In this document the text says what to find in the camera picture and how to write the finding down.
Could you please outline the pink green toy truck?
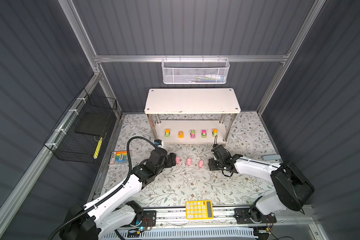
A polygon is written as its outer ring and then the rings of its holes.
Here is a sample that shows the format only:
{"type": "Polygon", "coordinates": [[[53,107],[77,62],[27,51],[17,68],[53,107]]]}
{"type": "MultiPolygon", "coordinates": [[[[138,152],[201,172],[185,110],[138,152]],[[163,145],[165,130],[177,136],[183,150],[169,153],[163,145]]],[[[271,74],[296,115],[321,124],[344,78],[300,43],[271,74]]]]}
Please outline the pink green toy truck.
{"type": "Polygon", "coordinates": [[[196,138],[195,130],[191,130],[190,136],[191,136],[191,139],[195,139],[195,138],[196,138]]]}

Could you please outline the green orange mixer truck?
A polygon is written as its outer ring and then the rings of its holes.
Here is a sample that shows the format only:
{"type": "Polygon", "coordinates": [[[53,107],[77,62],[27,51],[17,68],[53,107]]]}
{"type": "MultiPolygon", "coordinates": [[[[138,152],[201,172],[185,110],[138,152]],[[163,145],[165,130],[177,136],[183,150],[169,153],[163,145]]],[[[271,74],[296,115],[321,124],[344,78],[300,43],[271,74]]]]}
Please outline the green orange mixer truck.
{"type": "Polygon", "coordinates": [[[166,130],[165,130],[165,137],[166,137],[166,138],[169,138],[170,135],[171,135],[171,130],[170,130],[170,129],[166,129],[166,130]]]}

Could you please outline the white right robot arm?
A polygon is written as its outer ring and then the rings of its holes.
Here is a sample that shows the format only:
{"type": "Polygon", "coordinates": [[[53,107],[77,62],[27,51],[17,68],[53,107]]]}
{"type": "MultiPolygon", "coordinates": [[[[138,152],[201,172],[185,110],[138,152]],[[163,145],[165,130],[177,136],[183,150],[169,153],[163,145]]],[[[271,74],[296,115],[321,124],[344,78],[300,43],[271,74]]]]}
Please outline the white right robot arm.
{"type": "Polygon", "coordinates": [[[234,174],[250,175],[273,184],[274,189],[258,197],[245,214],[254,223],[266,221],[279,210],[301,211],[315,192],[313,184],[293,163],[265,163],[239,154],[232,156],[219,144],[213,144],[212,154],[211,171],[221,171],[229,178],[234,174]]]}

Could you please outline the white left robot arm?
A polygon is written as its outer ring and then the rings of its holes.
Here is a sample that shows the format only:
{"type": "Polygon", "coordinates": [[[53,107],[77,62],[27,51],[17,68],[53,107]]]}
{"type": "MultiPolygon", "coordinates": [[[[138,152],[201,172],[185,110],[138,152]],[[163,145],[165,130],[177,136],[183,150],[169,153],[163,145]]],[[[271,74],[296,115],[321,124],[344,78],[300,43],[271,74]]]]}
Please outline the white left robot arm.
{"type": "Polygon", "coordinates": [[[120,227],[136,225],[143,209],[136,202],[126,200],[152,183],[165,168],[176,166],[176,157],[163,148],[152,150],[147,160],[131,169],[127,181],[92,202],[69,210],[59,237],[62,240],[100,240],[120,227]]]}

